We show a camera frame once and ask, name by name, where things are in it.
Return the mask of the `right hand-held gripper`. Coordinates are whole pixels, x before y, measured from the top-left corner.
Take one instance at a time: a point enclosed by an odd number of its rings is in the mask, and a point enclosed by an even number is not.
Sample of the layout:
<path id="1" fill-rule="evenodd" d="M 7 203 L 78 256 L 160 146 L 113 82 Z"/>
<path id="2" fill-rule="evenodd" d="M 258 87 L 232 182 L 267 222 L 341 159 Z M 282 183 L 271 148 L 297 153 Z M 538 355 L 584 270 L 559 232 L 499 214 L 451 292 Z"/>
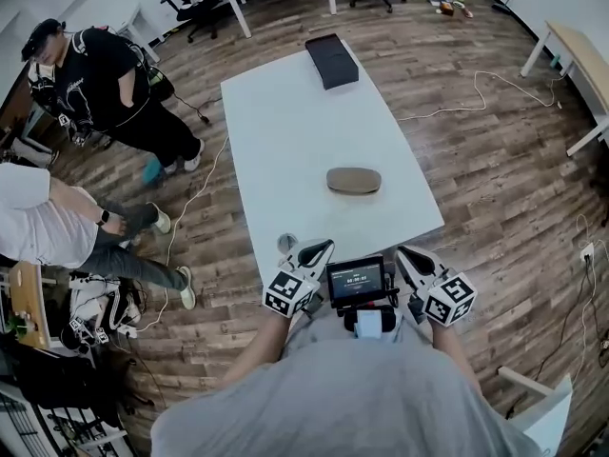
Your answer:
<path id="1" fill-rule="evenodd" d="M 447 270 L 445 262 L 427 249 L 398 246 L 396 265 L 413 289 L 408 308 L 418 324 L 428 319 L 450 327 L 469 313 L 478 296 L 464 272 L 442 275 Z M 426 286 L 424 281 L 428 277 L 439 278 Z"/>

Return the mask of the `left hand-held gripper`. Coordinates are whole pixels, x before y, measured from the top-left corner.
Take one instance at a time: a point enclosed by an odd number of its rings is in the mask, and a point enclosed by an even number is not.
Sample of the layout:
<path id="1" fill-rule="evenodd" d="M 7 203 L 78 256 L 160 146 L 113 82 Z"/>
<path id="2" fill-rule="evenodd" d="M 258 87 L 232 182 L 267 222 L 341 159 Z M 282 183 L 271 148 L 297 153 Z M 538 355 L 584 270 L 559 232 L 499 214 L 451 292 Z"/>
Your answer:
<path id="1" fill-rule="evenodd" d="M 333 252 L 331 239 L 313 239 L 294 245 L 266 280 L 262 306 L 292 318 L 320 289 L 320 279 Z"/>

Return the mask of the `brown oval pouch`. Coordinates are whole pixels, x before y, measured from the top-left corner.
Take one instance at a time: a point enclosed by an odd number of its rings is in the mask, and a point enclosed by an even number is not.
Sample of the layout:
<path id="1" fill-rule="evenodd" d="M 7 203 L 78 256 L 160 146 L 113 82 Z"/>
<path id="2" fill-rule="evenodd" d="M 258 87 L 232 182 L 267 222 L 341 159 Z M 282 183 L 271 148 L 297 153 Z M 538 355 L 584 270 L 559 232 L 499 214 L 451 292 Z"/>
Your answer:
<path id="1" fill-rule="evenodd" d="M 382 184 L 381 175 L 374 169 L 340 167 L 326 173 L 327 187 L 344 195 L 369 195 L 376 193 Z"/>

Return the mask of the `person's left forearm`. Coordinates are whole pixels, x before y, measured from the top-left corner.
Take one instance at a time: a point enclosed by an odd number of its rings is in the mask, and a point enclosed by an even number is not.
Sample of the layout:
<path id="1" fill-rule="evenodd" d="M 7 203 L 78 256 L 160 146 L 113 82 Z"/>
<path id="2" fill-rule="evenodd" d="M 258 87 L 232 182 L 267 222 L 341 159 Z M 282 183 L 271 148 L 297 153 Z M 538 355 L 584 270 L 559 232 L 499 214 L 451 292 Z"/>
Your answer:
<path id="1" fill-rule="evenodd" d="M 276 363 L 283 351 L 291 320 L 269 311 L 256 335 L 235 359 L 218 387 L 231 386 L 260 366 Z"/>

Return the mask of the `person's right forearm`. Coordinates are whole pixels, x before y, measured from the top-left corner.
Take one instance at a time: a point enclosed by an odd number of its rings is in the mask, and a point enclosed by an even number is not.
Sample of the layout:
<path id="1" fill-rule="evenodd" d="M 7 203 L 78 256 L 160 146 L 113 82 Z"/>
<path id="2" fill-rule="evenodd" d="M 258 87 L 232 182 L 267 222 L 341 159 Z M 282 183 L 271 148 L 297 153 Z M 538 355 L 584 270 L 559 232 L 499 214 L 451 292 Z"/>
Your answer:
<path id="1" fill-rule="evenodd" d="M 480 382 L 467 360 L 465 351 L 456 330 L 453 327 L 444 327 L 431 320 L 432 344 L 436 350 L 448 355 L 460 368 L 472 387 L 482 395 Z"/>

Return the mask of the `black chest-mounted screen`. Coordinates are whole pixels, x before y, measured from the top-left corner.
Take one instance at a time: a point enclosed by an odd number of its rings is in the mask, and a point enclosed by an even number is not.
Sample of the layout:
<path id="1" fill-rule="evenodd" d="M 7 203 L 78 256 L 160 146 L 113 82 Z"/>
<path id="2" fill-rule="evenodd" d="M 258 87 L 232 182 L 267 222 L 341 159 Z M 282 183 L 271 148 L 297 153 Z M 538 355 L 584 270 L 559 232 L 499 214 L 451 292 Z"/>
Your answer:
<path id="1" fill-rule="evenodd" d="M 381 255 L 330 263 L 325 271 L 334 309 L 351 308 L 386 296 Z"/>

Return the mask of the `person's grey shirt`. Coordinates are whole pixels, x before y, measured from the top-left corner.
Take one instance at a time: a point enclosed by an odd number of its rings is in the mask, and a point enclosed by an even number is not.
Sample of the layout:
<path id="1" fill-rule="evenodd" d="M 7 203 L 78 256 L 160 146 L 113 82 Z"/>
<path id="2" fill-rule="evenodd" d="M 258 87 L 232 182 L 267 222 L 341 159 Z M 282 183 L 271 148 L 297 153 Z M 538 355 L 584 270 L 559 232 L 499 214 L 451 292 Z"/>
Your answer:
<path id="1" fill-rule="evenodd" d="M 411 323 L 356 339 L 328 309 L 279 360 L 163 412 L 151 457 L 541 457 Z"/>

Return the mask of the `black rectangular box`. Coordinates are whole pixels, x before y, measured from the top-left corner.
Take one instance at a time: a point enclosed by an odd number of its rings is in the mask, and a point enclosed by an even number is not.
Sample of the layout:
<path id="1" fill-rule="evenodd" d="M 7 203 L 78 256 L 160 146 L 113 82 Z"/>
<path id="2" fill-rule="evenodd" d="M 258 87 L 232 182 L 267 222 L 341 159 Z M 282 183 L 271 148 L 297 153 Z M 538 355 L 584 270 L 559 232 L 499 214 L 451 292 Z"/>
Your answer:
<path id="1" fill-rule="evenodd" d="M 304 45 L 325 90 L 359 81 L 359 68 L 337 34 L 310 39 Z"/>

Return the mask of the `white harness gear pile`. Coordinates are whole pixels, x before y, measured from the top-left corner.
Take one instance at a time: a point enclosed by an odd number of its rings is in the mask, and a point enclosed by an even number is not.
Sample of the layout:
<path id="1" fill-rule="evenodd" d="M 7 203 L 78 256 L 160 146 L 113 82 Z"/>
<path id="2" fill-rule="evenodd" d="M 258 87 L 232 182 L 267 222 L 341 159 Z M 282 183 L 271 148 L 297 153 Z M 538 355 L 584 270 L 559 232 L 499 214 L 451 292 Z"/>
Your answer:
<path id="1" fill-rule="evenodd" d="M 136 339 L 141 320 L 138 291 L 119 278 L 73 272 L 69 277 L 69 317 L 59 340 L 72 351 L 86 354 L 113 337 Z"/>

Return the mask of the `black green bag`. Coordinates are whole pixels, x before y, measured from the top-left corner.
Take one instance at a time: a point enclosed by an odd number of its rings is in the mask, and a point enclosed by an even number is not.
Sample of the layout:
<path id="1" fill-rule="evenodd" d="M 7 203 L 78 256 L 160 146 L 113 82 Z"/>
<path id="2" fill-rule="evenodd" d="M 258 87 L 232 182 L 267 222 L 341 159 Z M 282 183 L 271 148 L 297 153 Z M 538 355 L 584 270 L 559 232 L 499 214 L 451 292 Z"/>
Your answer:
<path id="1" fill-rule="evenodd" d="M 149 67 L 147 79 L 151 95 L 159 102 L 164 102 L 174 94 L 174 87 L 169 79 L 156 67 Z"/>

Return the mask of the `light wood desk white legs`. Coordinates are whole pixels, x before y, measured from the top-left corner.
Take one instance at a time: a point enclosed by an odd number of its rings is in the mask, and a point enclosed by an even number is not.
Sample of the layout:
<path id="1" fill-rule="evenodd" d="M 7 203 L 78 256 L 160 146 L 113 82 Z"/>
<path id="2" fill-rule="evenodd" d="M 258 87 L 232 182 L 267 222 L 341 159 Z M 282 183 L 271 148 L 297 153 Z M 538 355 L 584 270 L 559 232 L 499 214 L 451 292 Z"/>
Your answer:
<path id="1" fill-rule="evenodd" d="M 560 76 L 565 77 L 571 68 L 575 67 L 591 87 L 602 109 L 602 115 L 596 126 L 566 150 L 566 155 L 571 157 L 593 140 L 599 142 L 609 140 L 609 63 L 583 32 L 557 22 L 546 21 L 536 46 L 520 70 L 522 78 L 525 78 L 533 68 L 551 36 L 556 38 L 567 51 L 567 63 L 562 67 Z"/>

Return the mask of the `small wooden table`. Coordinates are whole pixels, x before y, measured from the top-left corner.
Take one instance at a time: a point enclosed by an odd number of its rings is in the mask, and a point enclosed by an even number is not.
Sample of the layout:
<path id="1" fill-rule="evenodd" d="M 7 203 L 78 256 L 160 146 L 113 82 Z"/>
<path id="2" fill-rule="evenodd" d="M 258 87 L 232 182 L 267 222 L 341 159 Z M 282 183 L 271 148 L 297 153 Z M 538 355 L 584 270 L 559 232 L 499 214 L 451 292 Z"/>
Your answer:
<path id="1" fill-rule="evenodd" d="M 10 270 L 9 278 L 11 308 L 25 329 L 20 342 L 32 348 L 48 349 L 50 336 L 40 267 L 19 262 Z"/>

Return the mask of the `white side table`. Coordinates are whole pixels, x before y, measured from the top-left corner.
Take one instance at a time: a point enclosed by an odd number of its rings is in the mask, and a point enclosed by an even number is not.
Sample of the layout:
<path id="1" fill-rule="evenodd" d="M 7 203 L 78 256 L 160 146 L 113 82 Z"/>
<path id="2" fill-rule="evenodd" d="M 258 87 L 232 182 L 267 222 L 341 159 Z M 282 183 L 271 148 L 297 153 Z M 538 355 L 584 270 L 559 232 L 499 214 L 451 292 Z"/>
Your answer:
<path id="1" fill-rule="evenodd" d="M 161 61 L 154 46 L 165 41 L 163 33 L 158 26 L 148 18 L 139 3 L 130 4 L 116 28 L 118 34 L 127 36 L 139 45 L 152 60 L 157 64 Z"/>

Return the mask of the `black chest mount with pouch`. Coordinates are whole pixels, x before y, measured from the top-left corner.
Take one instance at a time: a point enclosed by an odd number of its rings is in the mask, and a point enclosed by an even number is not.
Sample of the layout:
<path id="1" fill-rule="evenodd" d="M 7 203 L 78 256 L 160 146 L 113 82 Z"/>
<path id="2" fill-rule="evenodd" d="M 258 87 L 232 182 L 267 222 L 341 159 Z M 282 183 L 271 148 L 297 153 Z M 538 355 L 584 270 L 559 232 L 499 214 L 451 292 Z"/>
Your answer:
<path id="1" fill-rule="evenodd" d="M 357 339 L 385 341 L 395 339 L 398 316 L 391 305 L 369 303 L 360 307 L 346 308 L 343 317 L 344 328 L 351 331 Z"/>

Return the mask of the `white furniture frame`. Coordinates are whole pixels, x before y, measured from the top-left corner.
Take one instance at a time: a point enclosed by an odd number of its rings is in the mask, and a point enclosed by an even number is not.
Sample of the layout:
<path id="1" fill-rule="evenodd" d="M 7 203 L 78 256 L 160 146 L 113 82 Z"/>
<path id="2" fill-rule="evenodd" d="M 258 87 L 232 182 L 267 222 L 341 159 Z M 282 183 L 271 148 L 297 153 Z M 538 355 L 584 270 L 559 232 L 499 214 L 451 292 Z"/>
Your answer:
<path id="1" fill-rule="evenodd" d="M 558 455 L 573 394 L 572 380 L 565 374 L 554 387 L 527 378 L 508 367 L 499 367 L 498 375 L 527 393 L 539 397 L 528 409 L 509 419 L 511 425 L 533 440 L 542 457 Z"/>

